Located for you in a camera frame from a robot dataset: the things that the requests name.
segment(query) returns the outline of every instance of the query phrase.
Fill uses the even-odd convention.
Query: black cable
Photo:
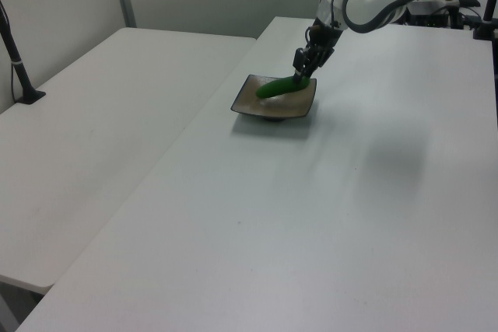
[[[14,64],[10,64],[10,93],[12,94],[12,101],[17,103],[16,96],[14,95]]]
[[[310,45],[310,30],[311,27],[308,27],[304,32],[304,39],[306,39],[306,45]]]
[[[10,29],[9,16],[7,16],[7,11],[5,10],[5,8],[3,8],[3,4],[2,4],[1,0],[0,0],[0,10],[2,11],[2,14],[5,17],[5,21],[7,21],[7,25],[9,26],[9,29]]]
[[[441,11],[443,11],[443,10],[445,10],[445,9],[446,9],[446,10],[448,10],[448,9],[450,9],[450,8],[458,8],[458,7],[456,7],[456,6],[454,6],[454,5],[445,5],[444,7],[441,7],[441,8],[439,8],[439,9],[435,10],[434,12],[432,12],[432,13],[429,15],[429,17],[434,16],[436,13],[441,12]]]
[[[331,2],[330,2],[330,13],[331,13],[331,22],[330,22],[330,25],[333,28],[334,27],[334,22],[335,22],[335,19],[334,19],[334,0],[331,0]]]
[[[469,11],[474,12],[479,17],[479,19],[482,21],[481,15],[479,15],[474,9],[469,8],[469,7],[460,7],[460,8],[468,9]]]

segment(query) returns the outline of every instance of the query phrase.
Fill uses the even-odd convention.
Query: white tabletop
[[[274,20],[19,332],[498,330],[490,44],[346,32],[309,117],[231,113],[310,22]]]
[[[46,292],[254,40],[120,30],[0,116],[0,281]]]

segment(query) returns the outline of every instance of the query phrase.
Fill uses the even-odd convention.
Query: dark plate
[[[231,109],[240,114],[262,117],[269,121],[306,117],[317,91],[317,80],[311,79],[306,89],[296,93],[286,93],[269,99],[260,99],[256,96],[256,91],[261,86],[276,79],[261,75],[249,75]]]

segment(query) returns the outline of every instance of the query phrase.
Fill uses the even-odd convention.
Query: white table
[[[45,293],[254,40],[120,30],[0,116],[0,281]]]
[[[310,23],[274,20],[19,332],[498,330],[490,44],[347,32],[309,117],[231,113]]]

